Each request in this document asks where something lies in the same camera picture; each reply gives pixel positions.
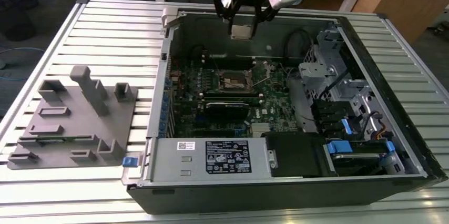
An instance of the black cable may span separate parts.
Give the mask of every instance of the black cable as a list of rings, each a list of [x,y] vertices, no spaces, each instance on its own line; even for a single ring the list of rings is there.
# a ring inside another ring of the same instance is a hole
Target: black cable
[[[283,59],[287,59],[287,44],[289,44],[289,40],[291,39],[291,37],[295,33],[299,33],[301,36],[306,35],[306,37],[302,37],[302,39],[303,40],[307,39],[310,41],[310,46],[313,46],[313,38],[310,36],[310,33],[303,28],[297,28],[295,30],[293,30],[290,33],[286,34],[285,39],[283,39],[283,51],[282,51],[282,58]]]
[[[339,76],[335,78],[335,80],[331,82],[331,84],[323,89],[323,91],[319,93],[318,99],[321,99],[323,94],[339,83],[339,81],[342,80],[342,78],[346,76],[347,73],[349,73],[349,69],[346,69],[339,74]]]
[[[367,126],[367,123],[369,123],[369,119],[371,118],[371,116],[374,114],[379,114],[378,111],[371,111],[369,114],[367,114],[367,117],[366,117],[366,120],[363,122],[363,126],[362,126],[362,130],[359,131],[359,136],[357,137],[358,141],[361,141],[363,139],[363,136],[365,136],[365,130],[366,130],[366,126]]]

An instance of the metal bracket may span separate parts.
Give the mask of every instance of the metal bracket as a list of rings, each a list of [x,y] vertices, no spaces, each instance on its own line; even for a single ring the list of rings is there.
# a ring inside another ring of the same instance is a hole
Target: metal bracket
[[[177,7],[166,7],[162,10],[162,27],[169,28],[177,23],[178,18],[178,8]]]

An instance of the blue cable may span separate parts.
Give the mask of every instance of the blue cable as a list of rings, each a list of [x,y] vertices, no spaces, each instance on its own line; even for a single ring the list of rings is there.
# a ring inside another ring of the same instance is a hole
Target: blue cable
[[[0,79],[8,80],[8,81],[21,81],[21,80],[26,80],[28,78],[5,78],[5,77],[0,77]]]
[[[42,49],[33,48],[33,47],[9,48],[9,47],[2,46],[2,45],[0,45],[0,47],[8,48],[6,50],[1,51],[0,54],[4,53],[4,52],[9,52],[9,51],[12,51],[12,50],[16,50],[16,49],[38,50],[41,53],[45,53],[45,51],[44,51]],[[8,81],[22,81],[22,80],[26,80],[28,78],[5,78],[5,77],[0,77],[0,79],[8,80]]]

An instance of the green circuit board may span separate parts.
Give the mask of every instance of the green circuit board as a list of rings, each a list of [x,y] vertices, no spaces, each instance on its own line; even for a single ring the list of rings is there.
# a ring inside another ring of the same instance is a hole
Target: green circuit board
[[[270,131],[297,131],[286,71],[269,60],[251,63],[247,70],[234,70],[174,62],[174,137],[251,137],[251,124],[258,123],[266,123]],[[217,115],[209,120],[203,115],[209,103],[247,104],[247,113],[238,119]]]

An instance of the floor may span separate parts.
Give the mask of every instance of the floor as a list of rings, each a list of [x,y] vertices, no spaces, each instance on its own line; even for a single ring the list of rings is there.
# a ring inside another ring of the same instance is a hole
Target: floor
[[[38,7],[28,11],[29,18],[36,26],[37,35],[22,41],[9,42],[0,35],[0,47],[36,47],[45,49],[64,22],[76,0],[38,0]],[[210,3],[210,0],[169,0],[178,2]],[[446,52],[449,51],[449,41],[435,37],[431,31],[426,31],[413,48],[439,79],[445,88],[449,88],[449,63]],[[13,50],[0,54],[0,59],[6,63],[6,68],[0,70],[0,77],[22,78],[26,77],[41,53],[32,50]],[[0,79],[0,119],[21,89],[25,81],[6,81]]]

